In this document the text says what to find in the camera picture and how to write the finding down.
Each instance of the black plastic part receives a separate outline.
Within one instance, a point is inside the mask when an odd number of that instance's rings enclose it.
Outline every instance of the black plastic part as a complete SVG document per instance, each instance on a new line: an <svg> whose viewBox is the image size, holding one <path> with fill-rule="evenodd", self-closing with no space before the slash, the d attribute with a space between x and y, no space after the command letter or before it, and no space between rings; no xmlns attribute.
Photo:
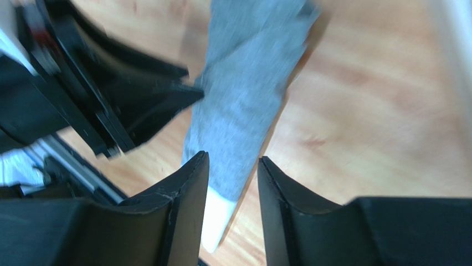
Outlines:
<svg viewBox="0 0 472 266"><path fill-rule="evenodd" d="M361 197L335 204L258 164L267 265L470 265L472 199Z"/></svg>
<svg viewBox="0 0 472 266"><path fill-rule="evenodd" d="M95 154L128 152L147 142L180 111L203 97L182 83L186 69L133 50L106 36L69 0L37 0L50 42L37 43L24 8L18 35L39 76L0 58L0 154L67 126ZM59 67L50 74L35 53Z"/></svg>
<svg viewBox="0 0 472 266"><path fill-rule="evenodd" d="M0 187L0 200L7 198L22 198L24 197L23 191L19 184L15 184L9 187Z"/></svg>
<svg viewBox="0 0 472 266"><path fill-rule="evenodd" d="M199 258L197 266L208 266L208 264Z"/></svg>
<svg viewBox="0 0 472 266"><path fill-rule="evenodd" d="M43 173L50 183L42 190L25 195L26 198L80 198L85 197L103 205L116 205L108 196L99 191L89 191L72 173L53 157L46 157Z"/></svg>
<svg viewBox="0 0 472 266"><path fill-rule="evenodd" d="M99 178L103 183L105 183L111 190L113 190L119 197L128 198L128 196L119 188L117 188L113 183L110 182L101 172L94 168L86 159L82 158L74 149L72 149L67 143L65 143L57 134L52 134L53 137L63 148L65 148L69 154L77 160L84 168L87 168L91 171L97 178Z"/></svg>
<svg viewBox="0 0 472 266"><path fill-rule="evenodd" d="M208 154L118 206L87 198L0 201L2 265L195 266Z"/></svg>

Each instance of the grey sock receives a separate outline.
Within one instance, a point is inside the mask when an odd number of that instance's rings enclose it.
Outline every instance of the grey sock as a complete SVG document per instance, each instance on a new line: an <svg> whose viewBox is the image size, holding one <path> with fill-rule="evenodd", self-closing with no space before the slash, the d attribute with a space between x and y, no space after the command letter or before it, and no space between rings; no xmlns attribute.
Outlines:
<svg viewBox="0 0 472 266"><path fill-rule="evenodd" d="M206 64L182 162L209 152L209 186L237 201L319 11L306 0L212 0Z"/></svg>

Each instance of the black curved panel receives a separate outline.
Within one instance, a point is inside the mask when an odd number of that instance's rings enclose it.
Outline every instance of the black curved panel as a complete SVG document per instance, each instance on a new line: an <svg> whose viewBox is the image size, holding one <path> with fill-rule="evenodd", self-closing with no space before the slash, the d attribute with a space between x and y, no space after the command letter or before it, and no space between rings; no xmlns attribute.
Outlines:
<svg viewBox="0 0 472 266"><path fill-rule="evenodd" d="M2 265L197 265L208 154L118 206L0 201Z"/></svg>
<svg viewBox="0 0 472 266"><path fill-rule="evenodd" d="M268 266L468 265L472 200L361 197L337 205L258 164Z"/></svg>

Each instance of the wooden floor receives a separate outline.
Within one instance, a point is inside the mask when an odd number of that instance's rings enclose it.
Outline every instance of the wooden floor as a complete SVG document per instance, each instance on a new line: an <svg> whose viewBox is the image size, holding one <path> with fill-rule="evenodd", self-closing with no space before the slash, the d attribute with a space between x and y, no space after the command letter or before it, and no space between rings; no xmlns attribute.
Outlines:
<svg viewBox="0 0 472 266"><path fill-rule="evenodd" d="M76 0L90 18L146 53L201 70L209 0ZM321 1L324 13L295 70L265 154L338 203L359 195L472 196L461 108L427 2ZM179 168L190 113L126 156L95 158L72 131L62 136L133 195ZM265 265L256 176L210 265Z"/></svg>

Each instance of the white sock toe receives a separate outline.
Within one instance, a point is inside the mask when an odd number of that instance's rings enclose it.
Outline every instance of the white sock toe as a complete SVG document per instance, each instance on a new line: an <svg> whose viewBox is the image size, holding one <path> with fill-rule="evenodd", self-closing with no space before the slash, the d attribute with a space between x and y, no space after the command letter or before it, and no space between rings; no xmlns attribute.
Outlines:
<svg viewBox="0 0 472 266"><path fill-rule="evenodd" d="M208 187L205 214L203 217L202 246L215 252L238 202L229 201Z"/></svg>

